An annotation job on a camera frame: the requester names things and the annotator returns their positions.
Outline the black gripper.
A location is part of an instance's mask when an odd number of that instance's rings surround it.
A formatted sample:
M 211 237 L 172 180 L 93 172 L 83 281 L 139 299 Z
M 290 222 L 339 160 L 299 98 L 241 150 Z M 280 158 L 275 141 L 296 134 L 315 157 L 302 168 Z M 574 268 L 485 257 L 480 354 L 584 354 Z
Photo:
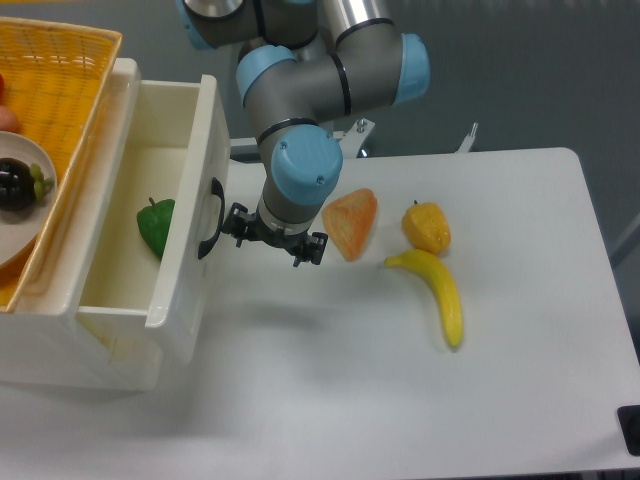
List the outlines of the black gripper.
M 314 219 L 302 223 L 289 223 L 276 217 L 265 202 L 259 202 L 255 213 L 241 203 L 234 202 L 226 216 L 221 232 L 235 239 L 235 246 L 253 241 L 286 250 L 294 257 L 293 266 L 301 263 L 320 265 L 328 235 L 324 232 L 308 233 Z

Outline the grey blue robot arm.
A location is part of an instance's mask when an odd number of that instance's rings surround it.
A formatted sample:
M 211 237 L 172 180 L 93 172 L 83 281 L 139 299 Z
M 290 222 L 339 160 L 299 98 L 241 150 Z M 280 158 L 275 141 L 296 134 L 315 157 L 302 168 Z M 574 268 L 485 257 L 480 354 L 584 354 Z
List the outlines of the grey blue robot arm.
M 319 264 L 327 235 L 311 226 L 343 165 L 325 124 L 422 96 L 427 48 L 398 31 L 383 1 L 180 1 L 198 49 L 239 44 L 241 103 L 266 179 L 257 207 L 223 203 L 218 234 Z

